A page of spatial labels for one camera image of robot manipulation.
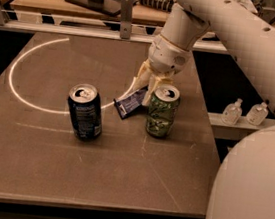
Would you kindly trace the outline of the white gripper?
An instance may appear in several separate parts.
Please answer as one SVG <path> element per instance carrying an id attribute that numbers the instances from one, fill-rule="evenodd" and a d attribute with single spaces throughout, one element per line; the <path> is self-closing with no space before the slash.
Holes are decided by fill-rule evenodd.
<path id="1" fill-rule="evenodd" d="M 145 107 L 149 105 L 150 98 L 157 87 L 173 84 L 173 79 L 170 77 L 165 77 L 163 75 L 155 76 L 155 74 L 152 74 L 153 70 L 151 67 L 155 72 L 163 74 L 168 72 L 179 73 L 186 66 L 188 59 L 190 59 L 189 52 L 174 46 L 161 35 L 155 36 L 148 49 L 148 60 L 145 60 L 141 64 L 132 86 L 133 91 L 148 86 L 142 102 Z"/>

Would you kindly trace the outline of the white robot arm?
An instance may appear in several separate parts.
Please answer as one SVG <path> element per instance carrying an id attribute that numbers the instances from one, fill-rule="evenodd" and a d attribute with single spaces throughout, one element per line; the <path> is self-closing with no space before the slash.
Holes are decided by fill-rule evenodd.
<path id="1" fill-rule="evenodd" d="M 195 41 L 217 35 L 247 82 L 219 77 L 210 95 L 266 101 L 275 117 L 275 28 L 252 14 L 241 0 L 176 0 L 151 43 L 135 88 L 154 89 L 185 66 Z M 206 219 L 275 219 L 275 126 L 249 134 L 222 161 Z"/>

